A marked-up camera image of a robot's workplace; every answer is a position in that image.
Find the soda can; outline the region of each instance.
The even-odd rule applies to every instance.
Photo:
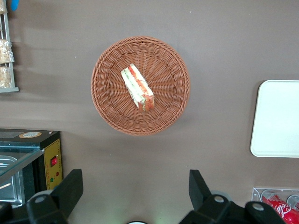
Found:
[[[274,191],[265,190],[261,195],[262,201],[270,205],[287,224],[299,224],[299,212],[282,200]]]
[[[299,211],[299,196],[298,195],[291,195],[288,197],[286,202],[296,211]]]

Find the red switch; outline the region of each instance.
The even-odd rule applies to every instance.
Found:
[[[55,164],[57,164],[57,157],[56,156],[53,157],[50,162],[51,162],[51,167],[53,167]]]

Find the plastic bag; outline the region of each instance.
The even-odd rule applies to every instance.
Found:
[[[12,88],[10,68],[0,67],[0,88]]]
[[[7,13],[7,8],[4,3],[4,0],[0,0],[0,14]]]
[[[11,42],[0,39],[0,64],[14,62],[13,51],[11,50]]]
[[[154,109],[154,94],[135,65],[123,69],[121,76],[138,109],[141,112]]]

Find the yellow panel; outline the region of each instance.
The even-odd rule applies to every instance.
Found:
[[[62,165],[60,139],[54,141],[45,148],[43,154],[45,160],[47,190],[54,189],[62,181]]]

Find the round wicker basket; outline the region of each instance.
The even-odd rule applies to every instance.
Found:
[[[141,113],[121,77],[133,63],[155,96],[155,108]],[[92,76],[93,103],[114,129],[131,135],[150,135],[172,125],[183,113],[190,79],[180,55],[168,44],[134,36],[110,46],[98,59]]]

